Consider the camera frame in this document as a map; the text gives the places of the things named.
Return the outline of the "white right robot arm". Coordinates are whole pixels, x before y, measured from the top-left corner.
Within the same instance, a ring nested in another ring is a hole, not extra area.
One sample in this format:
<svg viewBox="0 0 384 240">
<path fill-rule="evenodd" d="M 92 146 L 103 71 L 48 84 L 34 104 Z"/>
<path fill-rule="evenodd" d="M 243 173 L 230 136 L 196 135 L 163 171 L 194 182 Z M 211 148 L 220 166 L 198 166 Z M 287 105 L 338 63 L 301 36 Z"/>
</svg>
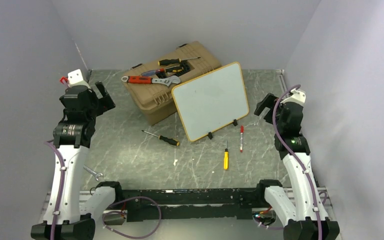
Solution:
<svg viewBox="0 0 384 240">
<path fill-rule="evenodd" d="M 285 100 L 269 93 L 256 105 L 256 116 L 269 109 L 264 120 L 275 129 L 274 146 L 288 172 L 294 200 L 277 180 L 261 180 L 262 190 L 255 200 L 260 207 L 275 211 L 283 226 L 283 239 L 335 240 L 340 227 L 329 218 L 317 191 L 310 147 L 301 133 L 304 103 L 305 94 L 297 91 Z"/>
</svg>

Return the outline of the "yellow-framed whiteboard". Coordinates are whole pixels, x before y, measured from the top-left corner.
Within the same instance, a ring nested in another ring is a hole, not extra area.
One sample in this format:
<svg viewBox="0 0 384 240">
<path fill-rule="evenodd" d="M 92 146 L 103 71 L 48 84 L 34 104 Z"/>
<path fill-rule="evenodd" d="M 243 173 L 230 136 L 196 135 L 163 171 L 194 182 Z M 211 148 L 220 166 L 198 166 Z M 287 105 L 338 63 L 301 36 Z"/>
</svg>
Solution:
<svg viewBox="0 0 384 240">
<path fill-rule="evenodd" d="M 190 142 L 250 112 L 242 67 L 237 61 L 173 87 L 171 95 Z"/>
</svg>

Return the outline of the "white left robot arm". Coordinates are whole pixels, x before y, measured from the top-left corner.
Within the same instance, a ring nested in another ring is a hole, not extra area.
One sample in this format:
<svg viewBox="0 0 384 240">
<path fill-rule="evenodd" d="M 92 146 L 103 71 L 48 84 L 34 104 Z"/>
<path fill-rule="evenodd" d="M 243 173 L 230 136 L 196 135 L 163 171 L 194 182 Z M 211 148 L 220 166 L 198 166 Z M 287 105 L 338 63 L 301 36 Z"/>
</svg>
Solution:
<svg viewBox="0 0 384 240">
<path fill-rule="evenodd" d="M 54 152 L 54 176 L 50 199 L 42 222 L 31 227 L 34 240 L 92 240 L 104 210 L 119 209 L 124 203 L 121 186 L 115 181 L 102 182 L 84 206 L 80 205 L 82 172 L 89 155 L 96 119 L 115 108 L 103 83 L 68 87 L 59 100 L 63 118 L 46 141 Z"/>
</svg>

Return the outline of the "red whiteboard marker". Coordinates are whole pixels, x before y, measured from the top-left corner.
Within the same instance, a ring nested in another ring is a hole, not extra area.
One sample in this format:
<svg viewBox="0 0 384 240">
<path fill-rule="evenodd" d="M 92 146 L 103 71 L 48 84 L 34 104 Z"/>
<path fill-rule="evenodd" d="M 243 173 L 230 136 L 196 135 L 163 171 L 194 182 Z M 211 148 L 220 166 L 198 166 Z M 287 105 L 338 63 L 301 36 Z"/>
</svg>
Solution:
<svg viewBox="0 0 384 240">
<path fill-rule="evenodd" d="M 240 126 L 240 146 L 239 146 L 239 151 L 240 153 L 243 152 L 244 149 L 244 126 Z"/>
</svg>

